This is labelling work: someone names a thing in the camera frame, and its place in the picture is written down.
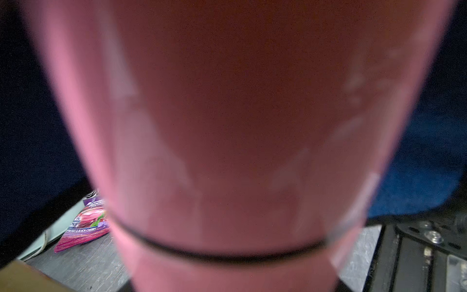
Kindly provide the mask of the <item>pink thermos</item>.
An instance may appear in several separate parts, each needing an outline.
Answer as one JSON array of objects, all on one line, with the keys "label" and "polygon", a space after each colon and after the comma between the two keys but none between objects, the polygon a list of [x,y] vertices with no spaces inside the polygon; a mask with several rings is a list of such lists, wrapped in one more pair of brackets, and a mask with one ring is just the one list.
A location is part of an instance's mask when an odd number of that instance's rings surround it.
[{"label": "pink thermos", "polygon": [[21,1],[138,292],[330,292],[454,1]]}]

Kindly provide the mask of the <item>blue and grey cloth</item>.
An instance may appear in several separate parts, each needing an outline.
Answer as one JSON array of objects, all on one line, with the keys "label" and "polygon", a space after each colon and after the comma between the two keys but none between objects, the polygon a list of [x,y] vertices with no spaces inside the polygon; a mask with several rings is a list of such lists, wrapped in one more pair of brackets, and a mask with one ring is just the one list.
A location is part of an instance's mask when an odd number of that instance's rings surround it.
[{"label": "blue and grey cloth", "polygon": [[459,1],[368,224],[467,209],[467,4]]}]

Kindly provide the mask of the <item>gold thermos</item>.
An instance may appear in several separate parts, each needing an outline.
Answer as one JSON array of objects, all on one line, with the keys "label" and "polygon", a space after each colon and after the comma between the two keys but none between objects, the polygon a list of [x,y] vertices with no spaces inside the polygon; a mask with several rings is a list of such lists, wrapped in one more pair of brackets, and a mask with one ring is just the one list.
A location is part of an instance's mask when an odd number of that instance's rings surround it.
[{"label": "gold thermos", "polygon": [[28,264],[14,260],[1,269],[1,292],[74,292]]}]

